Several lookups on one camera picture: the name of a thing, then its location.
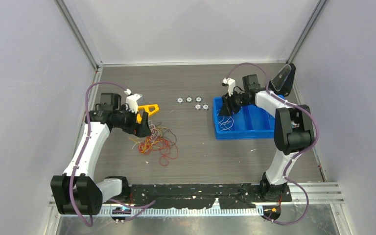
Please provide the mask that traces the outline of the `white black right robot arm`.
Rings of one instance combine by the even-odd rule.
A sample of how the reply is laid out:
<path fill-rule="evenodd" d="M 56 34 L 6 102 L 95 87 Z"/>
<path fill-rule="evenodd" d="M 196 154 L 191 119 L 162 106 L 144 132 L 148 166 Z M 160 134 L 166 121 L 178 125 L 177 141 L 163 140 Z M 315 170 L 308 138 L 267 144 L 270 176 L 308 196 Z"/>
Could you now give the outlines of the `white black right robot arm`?
<path fill-rule="evenodd" d="M 220 116 L 231 116 L 244 106 L 255 105 L 274 117 L 274 143 L 277 148 L 273 161 L 258 186 L 260 198 L 272 201 L 285 193 L 288 175 L 298 157 L 315 142 L 310 109 L 280 98 L 274 91 L 261 87 L 235 91 L 232 78 L 224 78 L 222 86 L 227 93 L 222 96 Z"/>

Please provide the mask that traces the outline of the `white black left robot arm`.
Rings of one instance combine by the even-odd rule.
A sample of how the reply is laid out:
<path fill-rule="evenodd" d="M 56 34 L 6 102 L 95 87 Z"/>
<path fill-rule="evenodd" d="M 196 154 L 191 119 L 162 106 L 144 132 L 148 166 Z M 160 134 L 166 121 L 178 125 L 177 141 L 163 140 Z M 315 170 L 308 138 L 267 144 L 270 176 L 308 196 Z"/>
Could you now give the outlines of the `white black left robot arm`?
<path fill-rule="evenodd" d="M 141 94 L 130 94 L 126 102 L 116 93 L 102 93 L 100 103 L 89 111 L 85 130 L 72 161 L 62 175 L 52 177 L 50 187 L 60 214 L 97 215 L 103 203 L 113 198 L 126 202 L 131 195 L 127 178 L 108 176 L 94 182 L 94 171 L 102 147 L 112 129 L 138 138 L 149 137 L 148 113 L 138 112 Z"/>

